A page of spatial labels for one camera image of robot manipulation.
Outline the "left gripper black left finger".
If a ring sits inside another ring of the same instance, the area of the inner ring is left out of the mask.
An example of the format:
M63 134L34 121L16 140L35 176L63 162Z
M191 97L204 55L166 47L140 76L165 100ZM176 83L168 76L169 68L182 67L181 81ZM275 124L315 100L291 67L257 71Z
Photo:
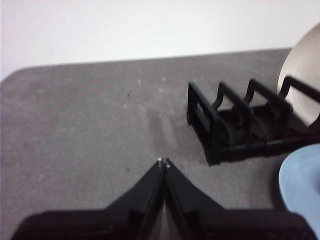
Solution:
M163 208L161 159L103 209L45 211L26 217L14 240L146 240Z

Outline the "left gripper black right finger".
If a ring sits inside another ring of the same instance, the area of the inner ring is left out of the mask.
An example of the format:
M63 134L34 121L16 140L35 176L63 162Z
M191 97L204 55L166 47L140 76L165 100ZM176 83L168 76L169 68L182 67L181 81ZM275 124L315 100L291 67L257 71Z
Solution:
M226 209L164 160L166 208L182 240L315 240L297 213L275 209Z

